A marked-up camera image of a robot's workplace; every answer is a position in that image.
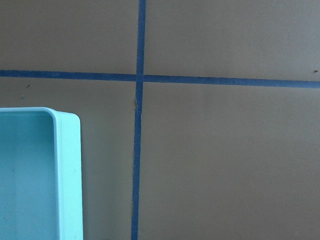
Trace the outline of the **light blue plastic bin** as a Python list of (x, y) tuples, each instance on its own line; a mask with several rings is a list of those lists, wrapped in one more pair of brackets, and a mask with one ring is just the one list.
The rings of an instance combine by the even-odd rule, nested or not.
[(83, 239), (76, 114), (47, 107), (0, 110), (0, 237)]

